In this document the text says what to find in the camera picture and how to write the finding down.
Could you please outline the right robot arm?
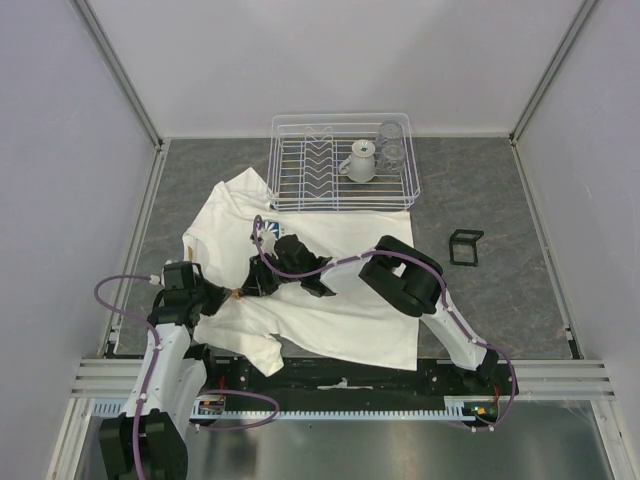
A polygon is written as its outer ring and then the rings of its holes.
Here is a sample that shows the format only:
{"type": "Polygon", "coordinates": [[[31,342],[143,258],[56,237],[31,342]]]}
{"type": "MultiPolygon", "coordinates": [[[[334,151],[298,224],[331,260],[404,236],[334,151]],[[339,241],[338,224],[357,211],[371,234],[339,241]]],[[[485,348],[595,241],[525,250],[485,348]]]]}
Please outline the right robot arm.
{"type": "Polygon", "coordinates": [[[481,393],[494,383],[498,352],[464,319],[441,266],[430,257],[390,235],[381,237],[370,251],[339,260],[312,253],[295,235],[276,239],[270,253],[264,250],[263,239],[252,239],[260,244],[258,254],[250,258],[242,296],[269,296],[294,281],[315,297],[344,295],[349,287],[363,284],[431,330],[448,352],[465,391],[481,393]]]}

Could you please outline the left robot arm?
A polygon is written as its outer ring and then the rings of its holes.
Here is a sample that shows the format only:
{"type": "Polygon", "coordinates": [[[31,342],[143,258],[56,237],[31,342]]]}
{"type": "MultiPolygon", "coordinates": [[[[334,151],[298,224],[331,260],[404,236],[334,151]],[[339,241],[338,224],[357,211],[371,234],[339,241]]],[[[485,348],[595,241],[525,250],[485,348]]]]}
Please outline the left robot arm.
{"type": "Polygon", "coordinates": [[[99,445],[109,479],[184,479],[185,434],[196,397],[219,382],[215,356],[193,343],[202,313],[214,313],[230,291],[207,281],[201,265],[168,263],[146,278],[162,289],[151,311],[140,373],[119,414],[102,422],[99,445]]]}

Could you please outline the white t-shirt with flower print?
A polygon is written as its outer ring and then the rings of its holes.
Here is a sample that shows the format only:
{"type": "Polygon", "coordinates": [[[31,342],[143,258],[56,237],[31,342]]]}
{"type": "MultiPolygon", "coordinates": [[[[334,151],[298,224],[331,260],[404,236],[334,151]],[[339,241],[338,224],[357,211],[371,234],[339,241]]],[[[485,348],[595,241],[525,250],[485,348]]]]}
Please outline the white t-shirt with flower print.
{"type": "MultiPolygon", "coordinates": [[[[357,255],[384,235],[413,243],[407,212],[275,212],[266,182],[249,168],[214,186],[183,234],[185,259],[200,264],[211,283],[239,288],[257,253],[250,240],[256,216],[297,235],[317,256],[357,255]]],[[[284,366],[282,339],[325,357],[413,371],[418,332],[417,320],[395,310],[354,277],[346,292],[335,296],[318,298],[291,282],[266,297],[230,298],[214,315],[201,317],[194,339],[243,355],[271,376],[284,366]]]]}

